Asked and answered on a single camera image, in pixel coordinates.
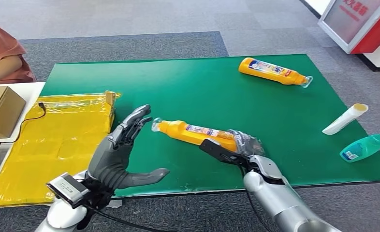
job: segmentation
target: white tube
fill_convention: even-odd
[[[333,135],[339,132],[342,128],[354,121],[357,117],[361,116],[368,110],[365,104],[356,103],[346,110],[339,118],[337,118],[328,127],[322,130],[324,134]]]

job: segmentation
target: yellow bag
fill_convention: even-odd
[[[0,206],[52,202],[46,183],[64,172],[88,168],[90,158],[109,133],[116,94],[39,97],[0,173]]]

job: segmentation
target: teal bottle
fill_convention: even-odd
[[[380,150],[380,134],[373,134],[357,140],[339,154],[348,163],[365,159]]]

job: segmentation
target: brown box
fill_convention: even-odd
[[[25,103],[11,88],[0,86],[0,139],[11,136]]]

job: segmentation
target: black cable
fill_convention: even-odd
[[[18,133],[18,137],[13,141],[13,142],[2,142],[4,144],[13,144],[14,142],[18,141],[18,139],[21,137],[21,129],[22,129],[22,125],[24,122],[26,121],[29,121],[29,120],[35,120],[35,119],[39,119],[41,117],[44,117],[46,115],[46,108],[45,108],[45,105],[43,102],[40,102],[38,103],[39,107],[41,107],[43,110],[44,110],[44,114],[39,116],[39,117],[34,117],[34,118],[28,118],[28,119],[25,119],[21,122],[21,125],[19,126],[19,133]]]
[[[226,156],[226,155],[223,155],[221,154],[221,156],[223,156],[224,158],[226,158],[228,161],[232,162],[233,164],[235,164],[241,171],[241,177],[244,178],[244,176],[246,175],[246,172],[245,170],[243,169],[243,167],[237,163],[236,161],[234,161],[233,159],[231,159],[230,157]],[[260,217],[260,215],[258,214],[257,210],[255,209],[254,207],[254,204],[253,204],[253,201],[251,200],[251,197],[250,197],[250,194],[248,193],[247,189],[246,189],[246,194],[247,194],[247,197],[248,197],[248,201],[250,202],[250,205],[251,205],[251,208],[253,208],[253,211],[254,211],[254,214],[255,216],[258,218],[258,220],[260,221],[260,223],[265,227],[265,229],[268,231],[268,232],[271,232],[271,230],[268,228],[268,226],[264,223],[263,219]]]
[[[85,204],[84,206],[87,207],[88,209],[94,211],[95,213],[99,214],[102,217],[105,217],[107,219],[110,219],[110,220],[113,220],[113,221],[116,221],[116,222],[119,222],[119,223],[122,223],[122,224],[125,224],[125,225],[128,225],[128,226],[131,226],[131,227],[135,227],[135,228],[139,228],[139,229],[146,230],[146,231],[151,231],[151,232],[175,232],[175,231],[157,230],[157,229],[153,229],[153,228],[150,228],[150,227],[137,225],[137,224],[134,224],[134,223],[122,220],[120,218],[116,218],[116,217],[114,217],[112,215],[109,215],[109,214],[106,214],[104,212],[101,212],[100,210],[95,209],[94,207],[92,207],[90,205]]]

